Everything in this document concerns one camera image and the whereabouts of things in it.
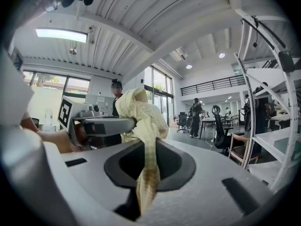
gray floor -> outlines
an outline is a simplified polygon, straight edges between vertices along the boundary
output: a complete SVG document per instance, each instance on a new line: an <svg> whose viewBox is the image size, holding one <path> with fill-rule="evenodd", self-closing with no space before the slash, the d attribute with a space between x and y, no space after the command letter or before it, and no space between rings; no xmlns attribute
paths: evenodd
<svg viewBox="0 0 301 226"><path fill-rule="evenodd" d="M201 147L201 148L204 148L204 149L210 149L209 144L211 144L212 145L212 149L211 149L212 151L221 152L221 150L217 149L214 146L214 143L211 142L211 139L213 139L213 133L212 133L213 127L211 125L208 125L205 128L205 131L203 129L202 137L201 137L200 140L199 140L199 138L190 138L189 137L189 131L186 131L185 133L183 133L182 131L177 132L177 130L178 130L178 128L170 128L167 139L173 140L173 141L183 142L183 143L186 143L186 144L189 144L189 145L194 145L194 146ZM229 133L243 132L243 131L244 131L244 126L235 125L233 127L233 129L229 130Z"/></svg>
<svg viewBox="0 0 301 226"><path fill-rule="evenodd" d="M169 128L169 133L167 139L173 140L173 141L179 141L183 142L189 145L201 147L204 149L210 150L210 145L212 145L211 151L216 151L216 152L221 152L221 149L217 149L214 145L213 142L211 142L211 139L213 139L213 127L211 125L207 126L205 128L205 131L203 130L202 132L202 137L199 140L199 138L190 138L189 137L189 131L186 131L183 133L182 131L177 132L178 128L171 127ZM229 130L229 133L236 133L236 132L244 132L244 126L241 125L234 125L233 129ZM266 150L262 149L261 156L258 160L258 163L263 163L263 162L269 162L269 161L274 161L275 158L268 153Z"/></svg>

yellow cloth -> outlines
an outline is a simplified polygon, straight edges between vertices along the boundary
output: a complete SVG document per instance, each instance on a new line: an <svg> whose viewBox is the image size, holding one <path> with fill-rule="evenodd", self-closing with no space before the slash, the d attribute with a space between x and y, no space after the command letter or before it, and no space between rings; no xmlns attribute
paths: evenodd
<svg viewBox="0 0 301 226"><path fill-rule="evenodd" d="M148 104L146 92L142 88L130 89L116 101L120 117L133 117L136 127L128 133L121 134L122 142L139 138L145 145L145 165L137 180L136 194L140 212L148 208L156 195L160 172L156 159L156 138L166 138L168 125L160 110Z"/></svg>

corrugated metal ceiling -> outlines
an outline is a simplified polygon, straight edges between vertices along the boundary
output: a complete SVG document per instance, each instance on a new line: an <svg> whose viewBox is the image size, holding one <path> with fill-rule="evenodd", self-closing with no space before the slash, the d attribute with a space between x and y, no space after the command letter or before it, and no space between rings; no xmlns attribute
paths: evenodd
<svg viewBox="0 0 301 226"><path fill-rule="evenodd" d="M243 9L252 6L252 0L242 3ZM91 6L84 6L81 1L75 1L69 10L90 12L107 21L121 25L129 33L137 34L143 41L156 50L169 38L181 31L192 21L210 14L229 10L230 0L94 0ZM274 22L270 28L283 39L293 54L300 54L300 47L292 28L288 23ZM87 43L73 42L62 39L38 38L37 27L54 27L88 32ZM196 38L194 42L183 45L191 63L214 62L211 58L219 52L238 51L241 38L241 24L222 31ZM251 44L246 60L269 57L265 43L258 38L258 47L252 44L256 33L252 34ZM16 32L16 46L24 57L62 61L98 70L124 75L132 65L142 63L150 53L139 44L130 41L108 28L93 26L90 22L61 19L61 17L46 14ZM76 46L77 55L69 53ZM164 58L177 72L185 75L183 62L175 62L169 55Z"/></svg>

white shelving unit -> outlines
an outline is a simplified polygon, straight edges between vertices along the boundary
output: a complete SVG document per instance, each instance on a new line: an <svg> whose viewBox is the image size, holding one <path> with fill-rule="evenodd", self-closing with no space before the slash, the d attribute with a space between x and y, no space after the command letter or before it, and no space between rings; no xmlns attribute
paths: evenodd
<svg viewBox="0 0 301 226"><path fill-rule="evenodd" d="M251 164L248 169L252 175L257 177L260 181L265 181L268 183L268 187L272 188L272 185L277 178L277 175L281 169L281 163L279 161L271 161L266 163ZM284 180L282 180L280 186L284 186L286 183L291 182L296 175L297 166L290 167L285 175Z"/></svg>
<svg viewBox="0 0 301 226"><path fill-rule="evenodd" d="M273 157L275 157L280 163L284 162L285 154L274 147L275 141L289 138L291 128L284 128L281 130L275 130L267 133L255 135L253 140L266 149ZM301 157L291 161L288 167L292 167L301 162Z"/></svg>
<svg viewBox="0 0 301 226"><path fill-rule="evenodd" d="M281 77L283 79L277 80L276 84L272 87L266 86L262 83L262 78L259 79L260 76L256 76L256 74L250 75L246 72L245 67L242 61L239 58L239 54L241 48L239 50L239 54L234 53L238 64L240 65L246 84L248 86L248 93L250 96L250 107L251 107L251 136L250 136L250 146L246 155L246 160L243 165L245 169L249 168L250 172L256 176L259 180L266 181L269 185L268 187L276 192L285 184L289 183L294 175L296 170L299 167L299 163L301 162L301 157L297 158L296 160L292 161L292 156L294 153L294 147L297 139L297 127L298 127L298 107L297 107L297 97L296 97L296 87L299 87L300 84L300 77L301 71L293 71L293 72L285 72L283 68L286 68L287 65L284 64L283 60L279 58L281 53L282 56L286 56L286 59L289 60L289 53L286 51L285 44L281 41L279 43L275 43L270 34L266 31L265 27L260 23L260 21L256 21L254 17L249 16L247 13L240 9L236 9L236 13L239 14L242 18L244 23L249 24L252 28L256 30L266 41L269 46L269 49L273 53L277 63L279 64L279 69L277 69L277 73L282 73ZM242 35L241 45L243 44L244 36ZM248 42L246 43L247 46L249 45L250 37L248 37ZM284 52L282 52L278 44L281 44L284 47ZM253 90L255 88L251 88L251 83L249 80L253 80L257 84L259 84L263 90L257 92L253 95ZM280 98L281 93L288 93L290 106L285 104L283 100ZM290 127L285 129L280 129L277 131L262 133L262 134L255 134L255 99L273 96L285 109L288 113L286 115L278 115L274 118L274 120L290 120ZM288 139L287 147L285 153L278 150L275 147L275 142L281 139ZM270 154L272 154L277 161L272 161L268 163L259 163L259 164L252 164L248 165L250 161L250 157L252 154L252 149L254 142L257 142L263 148L265 148Z"/></svg>

black metal railing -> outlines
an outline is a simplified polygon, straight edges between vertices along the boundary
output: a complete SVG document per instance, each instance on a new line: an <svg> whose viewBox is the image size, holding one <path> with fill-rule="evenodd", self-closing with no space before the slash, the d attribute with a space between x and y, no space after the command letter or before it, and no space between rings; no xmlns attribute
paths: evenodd
<svg viewBox="0 0 301 226"><path fill-rule="evenodd" d="M238 85L245 85L245 79L243 75L232 76L215 81L209 81L198 85L192 85L181 88L182 96L201 93L209 90L222 89L227 87L234 87Z"/></svg>
<svg viewBox="0 0 301 226"><path fill-rule="evenodd" d="M263 69L276 69L278 67L278 63L277 63L277 60L271 60L271 61L267 61L265 62L265 64L263 65Z"/></svg>

